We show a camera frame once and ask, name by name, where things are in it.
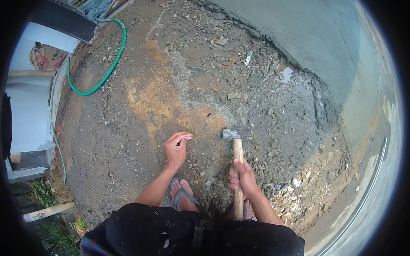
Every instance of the grass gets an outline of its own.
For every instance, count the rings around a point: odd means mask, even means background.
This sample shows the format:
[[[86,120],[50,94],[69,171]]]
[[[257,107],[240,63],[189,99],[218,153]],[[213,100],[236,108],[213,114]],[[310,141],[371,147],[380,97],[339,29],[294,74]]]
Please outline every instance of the grass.
[[[62,256],[76,256],[80,254],[78,240],[70,234],[66,225],[58,218],[48,220],[40,224],[40,234],[47,245],[46,250],[52,248],[53,254]]]
[[[87,228],[87,224],[85,224],[82,218],[78,219],[76,222],[70,222],[70,227],[72,229],[75,229],[76,226],[81,230],[84,230]]]
[[[58,204],[50,180],[38,178],[29,181],[28,184],[31,187],[31,195],[45,208]],[[82,219],[77,222],[79,225],[85,225]],[[76,256],[80,254],[79,240],[71,235],[60,214],[39,221],[39,235],[44,249],[53,251],[53,255]]]

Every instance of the hammer head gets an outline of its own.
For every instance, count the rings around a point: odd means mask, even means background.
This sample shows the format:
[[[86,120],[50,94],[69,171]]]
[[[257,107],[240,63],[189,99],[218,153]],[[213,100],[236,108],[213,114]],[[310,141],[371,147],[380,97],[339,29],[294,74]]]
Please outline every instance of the hammer head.
[[[244,128],[222,129],[223,140],[240,139],[242,141],[252,139],[252,131]]]

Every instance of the hose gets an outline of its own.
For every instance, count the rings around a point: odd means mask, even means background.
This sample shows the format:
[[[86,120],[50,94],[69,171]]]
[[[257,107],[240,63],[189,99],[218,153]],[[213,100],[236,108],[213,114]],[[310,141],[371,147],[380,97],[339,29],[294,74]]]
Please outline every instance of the hose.
[[[102,86],[102,84],[108,79],[109,75],[111,75],[112,71],[114,70],[115,66],[117,65],[117,63],[118,63],[118,61],[119,61],[119,59],[120,59],[120,57],[121,57],[121,54],[123,53],[124,46],[125,46],[125,41],[127,40],[127,30],[125,29],[125,25],[124,25],[121,21],[119,21],[119,20],[117,20],[117,19],[101,20],[101,19],[99,19],[99,18],[97,18],[97,17],[95,17],[95,16],[94,16],[94,18],[95,18],[98,22],[108,22],[108,21],[118,22],[118,24],[120,24],[120,26],[121,26],[122,29],[123,29],[123,41],[122,41],[122,43],[121,43],[121,47],[120,47],[120,50],[119,50],[119,52],[118,52],[118,55],[117,55],[117,57],[116,57],[114,63],[112,64],[111,68],[108,70],[107,74],[104,76],[104,78],[101,80],[101,82],[99,82],[99,83],[97,84],[97,86],[95,86],[91,91],[81,92],[80,90],[78,90],[78,89],[76,89],[76,88],[74,87],[74,85],[73,85],[73,83],[71,82],[71,79],[70,79],[70,59],[69,59],[68,57],[63,61],[63,63],[61,63],[61,67],[62,67],[65,62],[68,62],[68,63],[67,63],[67,79],[68,79],[68,83],[70,84],[71,88],[72,88],[76,93],[78,93],[78,94],[80,94],[80,95],[83,95],[83,96],[90,95],[90,94],[94,93],[94,92],[95,92],[96,90],[98,90],[98,88],[100,88],[100,87]],[[50,130],[52,131],[54,140],[55,140],[55,142],[56,142],[56,144],[57,144],[57,148],[58,148],[58,151],[59,151],[59,153],[60,153],[61,164],[63,165],[63,170],[64,170],[64,180],[63,180],[63,184],[65,185],[65,184],[66,184],[66,178],[67,178],[66,165],[64,164],[63,155],[62,155],[62,153],[61,153],[61,147],[60,147],[60,145],[59,145],[59,143],[58,143],[57,136],[55,135],[55,132],[54,132],[53,118],[52,118],[52,104],[53,104],[53,97],[54,97],[54,88],[55,88],[55,84],[56,84],[56,82],[57,82],[58,75],[60,74],[60,70],[61,70],[61,69],[59,68],[58,71],[57,71],[57,74],[56,74],[56,76],[55,76],[55,78],[54,78],[54,81],[53,81],[53,84],[52,84],[52,88],[51,88],[51,97],[50,97]]]

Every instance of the hand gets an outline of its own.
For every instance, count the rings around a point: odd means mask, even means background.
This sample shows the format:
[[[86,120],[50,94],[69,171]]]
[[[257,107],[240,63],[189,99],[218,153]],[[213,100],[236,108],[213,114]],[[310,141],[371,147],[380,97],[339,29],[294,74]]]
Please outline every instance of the hand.
[[[166,165],[175,172],[184,163],[187,157],[187,142],[192,139],[192,135],[186,131],[178,131],[169,137],[164,143],[166,154]]]
[[[238,184],[241,185],[242,190],[244,191],[244,199],[250,195],[255,194],[256,192],[260,191],[259,187],[256,184],[255,180],[255,173],[253,172],[252,167],[248,164],[248,162],[243,159],[244,163],[242,164],[239,162],[238,159],[231,160],[231,166],[229,168],[229,185],[231,189],[237,189]]]

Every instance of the black shorts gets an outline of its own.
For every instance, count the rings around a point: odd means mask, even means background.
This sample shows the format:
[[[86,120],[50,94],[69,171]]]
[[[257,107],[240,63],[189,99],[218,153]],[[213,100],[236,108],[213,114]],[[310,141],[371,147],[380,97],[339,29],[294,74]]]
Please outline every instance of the black shorts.
[[[224,220],[200,227],[199,214],[171,207],[127,204],[86,233],[81,255],[301,256],[305,241],[288,227]]]

